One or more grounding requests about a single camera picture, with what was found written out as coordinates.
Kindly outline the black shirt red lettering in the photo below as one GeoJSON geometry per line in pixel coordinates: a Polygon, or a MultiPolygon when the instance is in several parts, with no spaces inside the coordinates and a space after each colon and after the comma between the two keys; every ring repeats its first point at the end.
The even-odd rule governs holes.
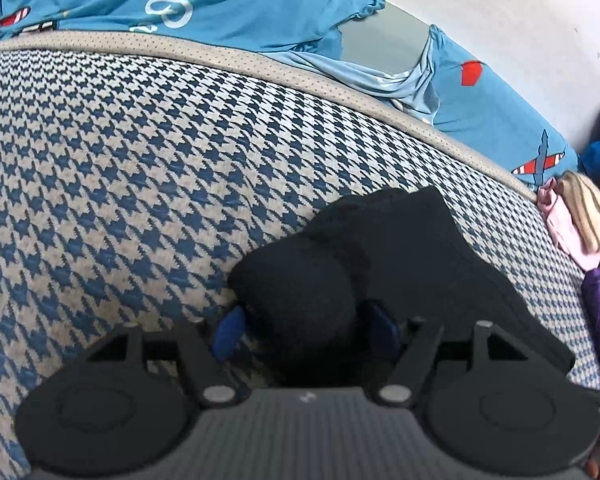
{"type": "Polygon", "coordinates": [[[278,386],[381,378],[413,318],[440,324],[447,342],[490,321],[561,372],[574,363],[509,279],[470,247],[431,186],[341,197],[301,232],[245,255],[228,286],[278,386]]]}

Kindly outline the blue houndstooth storage bag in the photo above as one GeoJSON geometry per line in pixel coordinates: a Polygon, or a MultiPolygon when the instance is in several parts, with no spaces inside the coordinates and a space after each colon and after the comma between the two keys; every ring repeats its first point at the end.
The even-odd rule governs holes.
{"type": "Polygon", "coordinates": [[[260,55],[113,32],[0,44],[0,479],[12,415],[119,324],[230,302],[248,249],[346,194],[433,185],[476,252],[600,388],[580,269],[533,195],[410,118],[260,55]]]}

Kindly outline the pink striped garment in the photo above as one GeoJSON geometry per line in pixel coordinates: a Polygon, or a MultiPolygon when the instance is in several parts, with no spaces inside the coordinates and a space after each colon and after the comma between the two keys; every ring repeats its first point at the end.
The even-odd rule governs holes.
{"type": "Polygon", "coordinates": [[[580,172],[551,178],[536,193],[554,245],[584,272],[600,264],[600,188],[580,172]]]}

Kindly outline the blue airplane print bedsheet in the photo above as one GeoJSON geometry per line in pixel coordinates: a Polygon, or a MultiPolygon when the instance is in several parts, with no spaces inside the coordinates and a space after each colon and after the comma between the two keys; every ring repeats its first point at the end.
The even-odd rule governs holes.
{"type": "Polygon", "coordinates": [[[0,40],[52,29],[261,53],[420,119],[532,188],[578,166],[567,140],[491,67],[386,0],[0,0],[0,40]]]}

